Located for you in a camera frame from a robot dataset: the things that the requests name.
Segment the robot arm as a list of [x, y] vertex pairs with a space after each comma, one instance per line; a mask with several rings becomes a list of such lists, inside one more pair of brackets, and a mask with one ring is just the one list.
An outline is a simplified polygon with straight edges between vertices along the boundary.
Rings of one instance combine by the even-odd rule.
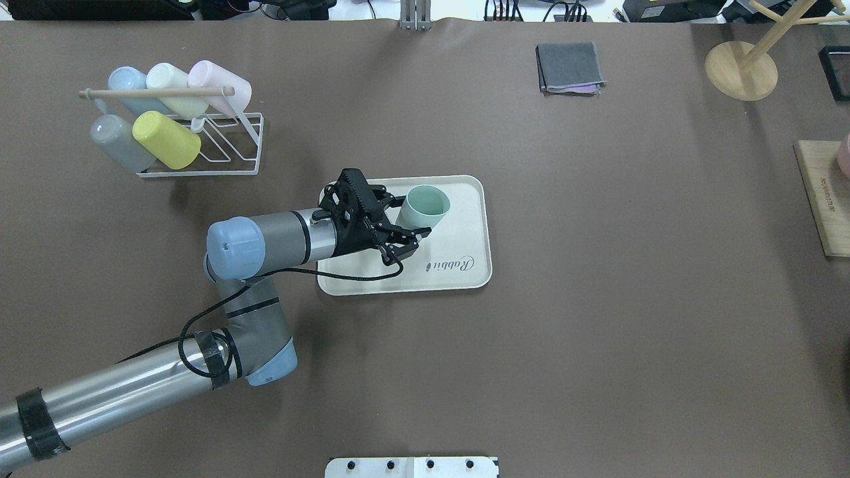
[[318, 208], [237, 216], [207, 232], [205, 272], [228, 323], [189, 333], [55, 388], [19, 394], [2, 408], [2, 473], [66, 453], [104, 432], [245, 378], [252, 386], [292, 373], [298, 358], [272, 276], [304, 264], [376, 249], [400, 264], [429, 226], [386, 217], [406, 197], [367, 187], [365, 198], [325, 188]]

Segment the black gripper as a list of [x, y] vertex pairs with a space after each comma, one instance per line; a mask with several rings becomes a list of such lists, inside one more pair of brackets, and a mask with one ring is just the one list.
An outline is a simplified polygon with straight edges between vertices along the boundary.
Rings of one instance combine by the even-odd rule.
[[[406, 202], [406, 195], [396, 196], [386, 187], [371, 188], [371, 197], [365, 204], [351, 199], [349, 202], [331, 200], [332, 224], [336, 230], [336, 246], [331, 257], [345, 256], [374, 248], [373, 226], [365, 223], [379, 222], [387, 208], [400, 208]], [[376, 249], [381, 253], [382, 262], [394, 264], [415, 254], [419, 243], [432, 232], [424, 227], [413, 230], [401, 226], [376, 226]]]

